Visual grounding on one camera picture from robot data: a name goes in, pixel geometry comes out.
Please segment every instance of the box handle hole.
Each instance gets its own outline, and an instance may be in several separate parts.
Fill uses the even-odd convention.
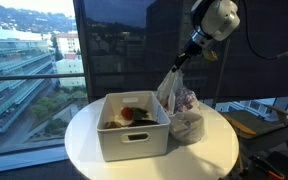
[[[149,134],[148,133],[123,134],[121,138],[124,143],[143,142],[149,139]]]
[[[136,103],[138,102],[138,97],[128,97],[122,99],[123,103]]]

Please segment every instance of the black cable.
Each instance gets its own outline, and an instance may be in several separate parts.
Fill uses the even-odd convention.
[[[253,54],[255,54],[257,57],[260,57],[262,59],[266,59],[266,60],[275,60],[277,59],[277,56],[275,57],[266,57],[266,56],[263,56],[259,53],[257,53],[255,51],[255,49],[253,48],[252,46],[252,43],[250,41],[250,35],[249,35],[249,32],[248,32],[248,17],[247,17],[247,7],[246,7],[246,3],[245,3],[245,0],[242,0],[242,3],[244,5],[244,14],[245,14],[245,31],[246,31],[246,39],[247,39],[247,44],[249,46],[249,48],[251,49],[251,51],[253,52]]]
[[[202,2],[200,3],[200,5],[199,5],[199,6],[201,6],[201,7],[204,8],[204,9],[201,9],[201,10],[200,10],[200,11],[202,12],[201,14],[205,15],[206,12],[207,12],[207,10],[208,10],[208,8],[209,8],[209,6],[210,6],[213,2],[214,2],[214,0],[204,0],[204,1],[202,1]],[[193,14],[193,16],[192,16],[192,25],[193,25],[194,30],[195,30],[197,33],[199,33],[199,32],[198,32],[198,29],[196,28],[196,27],[197,27],[197,25],[196,25],[196,23],[197,23],[197,22],[196,22],[196,17],[197,17],[198,15],[201,15],[201,14],[198,14],[198,13],[200,13],[200,11],[195,10],[195,11],[194,11],[194,14]],[[203,36],[203,37],[205,37],[205,38],[207,38],[207,39],[211,38],[211,36],[208,35],[207,33],[205,33],[204,30],[203,30],[203,27],[202,27],[202,19],[201,19],[200,22],[199,22],[199,27],[200,27],[200,30],[201,30],[202,33],[203,33],[203,34],[199,33],[201,36]]]
[[[240,9],[241,0],[236,0],[236,1],[235,1],[235,4],[237,5],[237,9]],[[241,16],[240,16],[240,11],[237,11],[237,12],[236,12],[236,15],[237,15],[237,17],[241,17]]]

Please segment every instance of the red object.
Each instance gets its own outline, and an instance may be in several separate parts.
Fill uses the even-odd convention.
[[[75,53],[64,54],[64,59],[75,59],[75,58],[76,58]]]
[[[132,117],[133,117],[132,108],[130,107],[123,108],[121,111],[121,115],[123,116],[125,120],[132,120]]]
[[[275,174],[272,171],[268,171],[268,179],[269,180],[285,180],[284,176],[281,176],[279,174]]]

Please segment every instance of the food item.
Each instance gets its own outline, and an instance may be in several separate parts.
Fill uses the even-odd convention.
[[[132,108],[133,110],[133,120],[142,120],[143,118],[147,118],[147,110],[141,108]]]
[[[132,120],[133,118],[133,110],[130,107],[124,107],[121,111],[121,115],[125,120]]]
[[[180,88],[176,92],[175,112],[184,112],[192,109],[192,102],[194,100],[196,100],[194,91],[189,90],[186,87]]]
[[[149,126],[149,125],[158,125],[158,123],[153,120],[134,120],[130,125],[128,125],[128,127]]]
[[[105,123],[105,129],[121,128],[122,125],[119,122],[110,121]]]
[[[148,111],[137,107],[124,107],[121,115],[125,120],[142,120],[148,117]]]

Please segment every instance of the sky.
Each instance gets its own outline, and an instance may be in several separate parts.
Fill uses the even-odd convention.
[[[146,8],[155,0],[84,0],[86,16],[100,22],[145,27]],[[73,0],[0,0],[6,8],[74,15]]]
[[[0,0],[0,5],[6,8],[12,7],[75,16],[73,0]]]

